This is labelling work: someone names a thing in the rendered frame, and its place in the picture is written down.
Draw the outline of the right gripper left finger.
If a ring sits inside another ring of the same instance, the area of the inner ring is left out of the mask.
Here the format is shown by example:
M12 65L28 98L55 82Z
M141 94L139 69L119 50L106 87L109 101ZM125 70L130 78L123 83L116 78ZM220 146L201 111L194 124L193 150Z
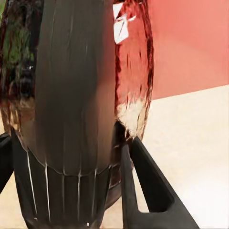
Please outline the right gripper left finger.
M0 194L14 172L11 130L0 134Z

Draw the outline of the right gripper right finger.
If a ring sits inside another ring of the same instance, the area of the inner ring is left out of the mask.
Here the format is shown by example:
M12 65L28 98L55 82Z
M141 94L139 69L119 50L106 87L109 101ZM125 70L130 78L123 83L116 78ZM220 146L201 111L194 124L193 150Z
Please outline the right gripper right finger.
M120 127L123 229L198 229L192 215L138 135ZM149 209L138 210L133 166Z

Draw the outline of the electric kettle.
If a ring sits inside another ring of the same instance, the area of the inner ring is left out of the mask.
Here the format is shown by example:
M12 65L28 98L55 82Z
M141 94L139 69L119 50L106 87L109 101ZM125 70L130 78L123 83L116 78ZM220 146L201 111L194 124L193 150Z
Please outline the electric kettle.
M143 140L148 0L6 0L0 113L28 229L100 229L122 196L120 127Z

